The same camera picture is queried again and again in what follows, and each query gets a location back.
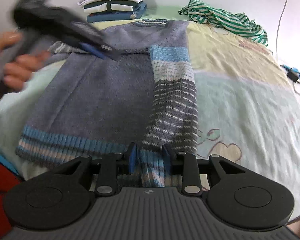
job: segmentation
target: green striped cloth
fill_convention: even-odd
[[[255,20],[249,21],[245,13],[232,14],[222,9],[215,9],[200,0],[190,0],[179,14],[188,15],[194,22],[202,24],[208,22],[215,27],[268,46],[266,31],[256,24]]]

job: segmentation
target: folded clothes stack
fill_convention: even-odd
[[[89,13],[88,23],[139,19],[147,8],[143,0],[79,0],[78,5]]]

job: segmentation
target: bed sheet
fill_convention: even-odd
[[[186,20],[171,7],[144,18]],[[99,29],[131,21],[93,24]],[[300,216],[300,106],[271,52],[223,29],[190,22],[189,56],[197,86],[198,158],[219,154],[285,185]],[[14,153],[27,116],[64,61],[34,74],[0,102],[0,153],[25,178],[46,171]],[[202,183],[208,188],[202,176]]]

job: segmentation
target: human hand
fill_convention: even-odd
[[[21,33],[5,32],[0,37],[0,53],[8,46],[20,41]],[[39,70],[43,66],[43,62],[50,56],[47,51],[42,51],[36,56],[21,55],[14,62],[7,63],[4,66],[3,82],[6,86],[20,91],[23,89],[24,82],[28,81],[31,73]]]

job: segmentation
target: gray knit sweater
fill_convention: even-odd
[[[56,43],[52,60],[67,61],[37,102],[16,153],[53,168],[82,154],[125,151],[136,142],[143,186],[178,184],[165,173],[160,148],[170,143],[176,151],[197,150],[186,27],[166,20],[109,27],[104,33],[121,53],[118,61]]]

